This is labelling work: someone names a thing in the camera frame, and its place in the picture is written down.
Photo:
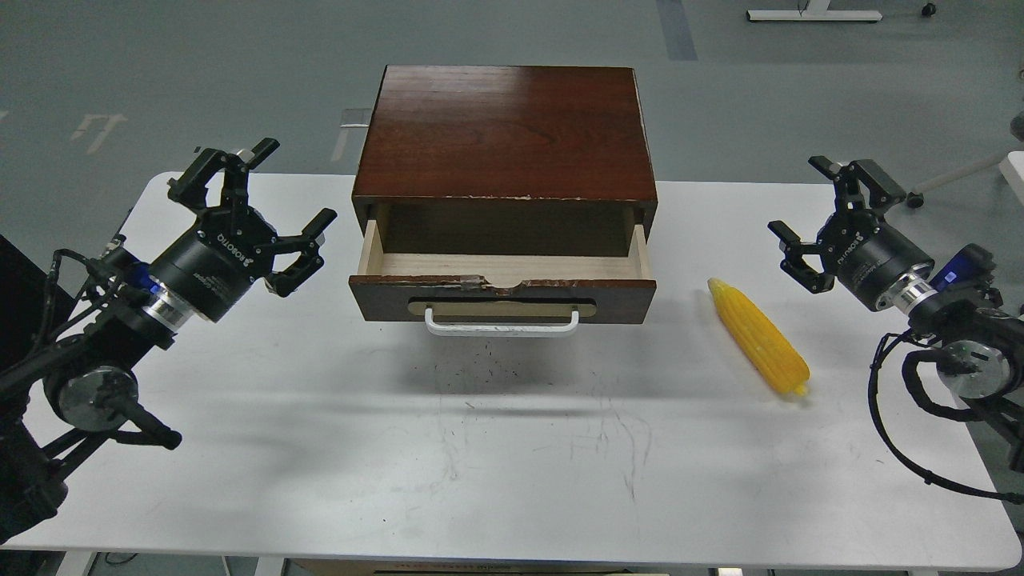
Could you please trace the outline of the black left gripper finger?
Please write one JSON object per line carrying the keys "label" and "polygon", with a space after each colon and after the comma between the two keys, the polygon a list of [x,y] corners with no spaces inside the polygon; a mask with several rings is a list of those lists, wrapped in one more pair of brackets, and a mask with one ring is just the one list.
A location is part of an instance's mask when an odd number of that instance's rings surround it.
{"label": "black left gripper finger", "polygon": [[337,212],[330,208],[322,208],[303,227],[300,234],[281,237],[272,234],[267,242],[256,245],[256,252],[263,256],[270,256],[270,261],[281,254],[298,253],[296,262],[282,270],[282,272],[269,272],[265,277],[268,291],[278,295],[279,298],[288,298],[304,282],[323,268],[323,258],[319,255],[322,245],[321,236],[325,229],[336,218]]}
{"label": "black left gripper finger", "polygon": [[220,202],[217,209],[234,213],[249,206],[248,179],[250,171],[259,167],[279,148],[275,138],[264,138],[244,154],[205,147],[179,178],[168,180],[168,199],[200,215],[213,207],[207,204],[208,186],[216,174],[222,174]]}

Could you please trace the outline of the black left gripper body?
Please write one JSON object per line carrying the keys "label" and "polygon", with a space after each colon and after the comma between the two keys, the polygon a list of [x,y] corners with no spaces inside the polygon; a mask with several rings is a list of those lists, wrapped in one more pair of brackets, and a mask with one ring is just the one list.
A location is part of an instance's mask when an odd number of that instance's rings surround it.
{"label": "black left gripper body", "polygon": [[208,209],[150,265],[150,276],[216,323],[238,303],[256,278],[270,273],[272,257],[256,251],[278,230],[246,208],[233,222],[230,209]]}

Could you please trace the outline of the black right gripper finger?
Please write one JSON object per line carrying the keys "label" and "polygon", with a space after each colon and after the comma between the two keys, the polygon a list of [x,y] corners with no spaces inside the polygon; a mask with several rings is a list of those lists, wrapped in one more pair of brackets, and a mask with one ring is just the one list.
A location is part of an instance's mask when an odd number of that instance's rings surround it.
{"label": "black right gripper finger", "polygon": [[831,181],[837,213],[863,211],[884,215],[889,208],[908,199],[903,186],[893,180],[874,160],[856,160],[841,165],[822,154],[815,154],[808,157],[808,163]]}
{"label": "black right gripper finger", "polygon": [[805,243],[782,220],[771,220],[767,227],[780,241],[780,250],[783,252],[783,260],[780,262],[782,272],[787,273],[810,293],[823,293],[834,288],[833,274],[818,272],[805,260],[806,255],[822,255],[822,246]]}

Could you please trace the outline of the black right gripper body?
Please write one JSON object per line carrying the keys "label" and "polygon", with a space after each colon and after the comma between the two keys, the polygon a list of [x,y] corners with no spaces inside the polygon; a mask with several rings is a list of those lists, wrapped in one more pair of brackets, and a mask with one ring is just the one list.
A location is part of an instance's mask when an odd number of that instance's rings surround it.
{"label": "black right gripper body", "polygon": [[820,245],[824,273],[871,311],[891,305],[892,298],[880,299],[904,274],[935,266],[918,244],[870,210],[835,212],[820,230]]}

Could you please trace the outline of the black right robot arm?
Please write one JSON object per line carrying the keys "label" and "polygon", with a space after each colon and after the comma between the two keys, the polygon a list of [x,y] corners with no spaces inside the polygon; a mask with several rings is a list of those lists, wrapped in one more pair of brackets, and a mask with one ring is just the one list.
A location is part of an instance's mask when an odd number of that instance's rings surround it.
{"label": "black right robot arm", "polygon": [[874,161],[846,164],[821,154],[809,164],[830,180],[834,212],[815,240],[804,242],[780,220],[769,230],[780,241],[780,269],[811,293],[842,284],[870,311],[897,308],[902,333],[886,333],[868,368],[868,411],[892,455],[926,484],[952,492],[1021,504],[1013,492],[983,490],[933,474],[893,443],[882,421],[878,392],[884,361],[911,344],[901,378],[918,408],[950,422],[982,422],[1010,446],[1010,469],[1022,470],[1022,406],[1010,393],[1022,387],[1022,319],[1002,310],[994,285],[994,256],[966,244],[944,268],[886,222],[892,206],[910,196]]}

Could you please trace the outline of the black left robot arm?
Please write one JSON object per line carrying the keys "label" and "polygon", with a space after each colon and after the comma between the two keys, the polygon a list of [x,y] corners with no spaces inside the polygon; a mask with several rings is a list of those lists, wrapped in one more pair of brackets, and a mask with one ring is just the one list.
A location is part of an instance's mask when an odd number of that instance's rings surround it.
{"label": "black left robot arm", "polygon": [[140,405],[133,368],[169,349],[190,318],[215,323],[258,280],[286,298],[323,268],[323,208],[299,234],[282,236],[249,202],[251,171],[278,149],[206,147],[169,200],[191,227],[152,262],[116,234],[98,258],[54,252],[40,328],[28,356],[2,372],[2,540],[53,518],[66,478],[106,441],[177,448],[182,435]]}

